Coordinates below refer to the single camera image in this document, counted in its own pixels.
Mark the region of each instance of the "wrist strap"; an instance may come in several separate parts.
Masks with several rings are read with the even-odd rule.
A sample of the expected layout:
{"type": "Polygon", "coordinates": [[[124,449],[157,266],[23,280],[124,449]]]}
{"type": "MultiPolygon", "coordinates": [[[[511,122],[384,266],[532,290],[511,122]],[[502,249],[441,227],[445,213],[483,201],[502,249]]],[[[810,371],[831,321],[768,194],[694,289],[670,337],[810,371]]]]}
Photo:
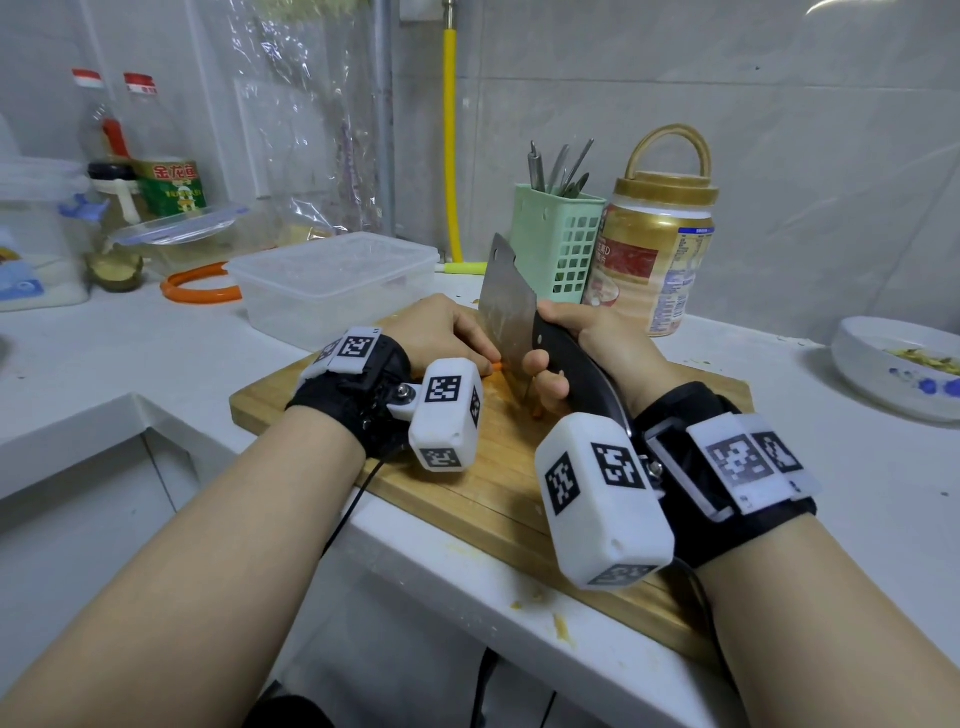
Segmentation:
{"type": "Polygon", "coordinates": [[[729,400],[703,382],[691,382],[661,397],[634,421],[637,452],[658,459],[643,435],[660,429],[659,444],[688,478],[685,488],[665,470],[660,506],[673,528],[677,557],[694,569],[804,513],[817,512],[810,497],[778,502],[749,515],[734,507],[729,488],[686,429],[735,414],[739,410],[729,400]]]}
{"type": "Polygon", "coordinates": [[[346,339],[338,339],[321,352],[317,361],[304,371],[310,376],[301,378],[300,388],[287,408],[310,407],[324,412],[356,437],[367,457],[383,457],[407,442],[410,423],[395,419],[387,403],[398,385],[412,379],[410,359],[396,341],[378,330],[368,348],[354,347],[355,353],[362,353],[364,359],[358,374],[334,372],[328,363],[340,358],[339,354],[333,355],[334,351],[349,344],[350,333],[353,329],[346,339]]]}

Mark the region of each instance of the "green utensil holder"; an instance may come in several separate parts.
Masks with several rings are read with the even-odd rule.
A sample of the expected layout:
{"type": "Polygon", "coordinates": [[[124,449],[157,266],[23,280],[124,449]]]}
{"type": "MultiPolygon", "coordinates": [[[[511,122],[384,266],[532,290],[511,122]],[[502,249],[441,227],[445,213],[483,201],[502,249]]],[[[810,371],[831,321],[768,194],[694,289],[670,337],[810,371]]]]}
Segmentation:
{"type": "Polygon", "coordinates": [[[584,297],[606,203],[583,193],[568,200],[516,186],[510,246],[516,269],[538,299],[579,303],[584,297]]]}

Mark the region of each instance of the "finger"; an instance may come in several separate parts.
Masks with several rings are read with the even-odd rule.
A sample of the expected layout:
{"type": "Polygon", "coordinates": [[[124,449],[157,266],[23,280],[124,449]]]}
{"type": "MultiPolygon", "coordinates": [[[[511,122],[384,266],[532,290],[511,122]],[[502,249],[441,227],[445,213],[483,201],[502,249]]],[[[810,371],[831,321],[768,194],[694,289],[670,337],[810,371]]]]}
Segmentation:
{"type": "Polygon", "coordinates": [[[538,375],[548,366],[550,366],[550,354],[543,349],[534,349],[523,357],[523,371],[530,376],[538,375]]]}
{"type": "Polygon", "coordinates": [[[450,358],[462,356],[464,359],[469,359],[477,365],[480,376],[490,376],[493,374],[493,364],[491,364],[490,360],[483,354],[475,352],[460,339],[456,339],[456,343],[452,345],[451,349],[450,358]]]}
{"type": "Polygon", "coordinates": [[[546,300],[537,305],[537,311],[540,312],[544,321],[558,324],[573,334],[591,327],[600,315],[599,307],[581,303],[554,303],[546,300]]]}
{"type": "Polygon", "coordinates": [[[476,319],[476,312],[472,308],[454,304],[453,332],[466,341],[477,353],[490,361],[499,361],[500,352],[487,333],[480,327],[476,319]]]}
{"type": "Polygon", "coordinates": [[[534,387],[546,410],[560,416],[569,414],[570,405],[566,403],[566,396],[570,392],[570,384],[565,376],[543,372],[534,377],[534,387]]]}

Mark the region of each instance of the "jar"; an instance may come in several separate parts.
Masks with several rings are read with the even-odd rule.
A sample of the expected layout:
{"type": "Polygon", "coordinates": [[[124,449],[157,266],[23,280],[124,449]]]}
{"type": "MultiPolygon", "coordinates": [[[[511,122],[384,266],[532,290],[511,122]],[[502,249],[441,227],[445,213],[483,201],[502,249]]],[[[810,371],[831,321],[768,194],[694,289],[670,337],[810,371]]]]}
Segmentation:
{"type": "Polygon", "coordinates": [[[604,210],[584,303],[635,318],[650,336],[666,336],[680,327],[713,237],[719,191],[710,174],[709,146],[692,127],[661,127],[636,145],[604,210]],[[670,135],[696,149],[699,175],[636,170],[643,153],[670,135]]]}

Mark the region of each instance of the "black knife handle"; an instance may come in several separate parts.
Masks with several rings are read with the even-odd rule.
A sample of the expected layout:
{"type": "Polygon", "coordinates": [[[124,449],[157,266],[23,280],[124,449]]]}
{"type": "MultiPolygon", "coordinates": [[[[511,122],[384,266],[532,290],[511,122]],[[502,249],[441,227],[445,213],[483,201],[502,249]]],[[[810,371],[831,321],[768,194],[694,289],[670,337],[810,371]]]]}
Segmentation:
{"type": "Polygon", "coordinates": [[[630,415],[623,406],[623,398],[607,373],[580,348],[573,335],[563,327],[549,324],[539,313],[534,315],[534,349],[543,349],[550,355],[547,369],[554,374],[563,372],[570,382],[567,402],[574,412],[609,417],[633,437],[630,415]]]}

